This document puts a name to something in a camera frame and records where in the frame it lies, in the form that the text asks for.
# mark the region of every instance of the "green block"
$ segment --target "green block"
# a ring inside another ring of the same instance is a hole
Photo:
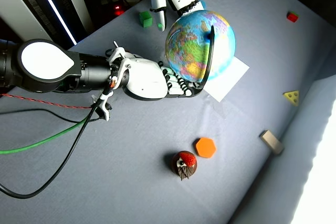
[[[152,18],[151,14],[148,11],[140,13],[139,16],[140,16],[141,25],[143,27],[152,26],[152,24],[153,24],[153,18]]]

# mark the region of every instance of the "gray table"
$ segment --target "gray table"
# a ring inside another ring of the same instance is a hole
[[[0,223],[226,223],[269,155],[258,138],[279,136],[293,107],[282,93],[310,86],[334,42],[335,32],[297,0],[205,0],[236,34],[236,57],[250,69],[218,103],[206,92],[192,99],[142,102],[115,92],[110,122],[91,123],[55,181],[29,200],[0,194]],[[167,31],[142,28],[144,0],[71,50],[103,55],[112,41],[155,61],[164,60]],[[293,24],[286,12],[300,19]],[[169,11],[168,24],[176,19]],[[14,94],[72,105],[90,105],[91,94]],[[1,111],[48,108],[80,120],[88,111],[61,109],[11,98]],[[1,116],[0,149],[37,142],[70,124],[44,112]],[[58,167],[77,131],[36,149],[0,156],[1,183],[28,193]],[[193,151],[198,137],[213,138],[217,152],[198,158],[197,172],[181,182],[166,163],[177,151]]]

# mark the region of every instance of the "continent on globe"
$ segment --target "continent on globe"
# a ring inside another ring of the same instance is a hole
[[[165,43],[167,60],[183,79],[202,81],[208,61],[211,26],[215,28],[215,43],[208,80],[220,75],[231,63],[236,47],[231,26],[216,12],[197,10],[173,24]]]

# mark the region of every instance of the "red cube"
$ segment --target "red cube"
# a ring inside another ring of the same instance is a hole
[[[287,13],[287,19],[292,21],[293,23],[295,23],[299,18],[299,15],[297,15],[296,13],[293,12],[288,12]]]

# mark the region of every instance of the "sheet of paper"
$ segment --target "sheet of paper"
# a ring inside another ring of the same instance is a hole
[[[220,76],[206,82],[204,90],[221,102],[248,69],[248,65],[234,57]]]

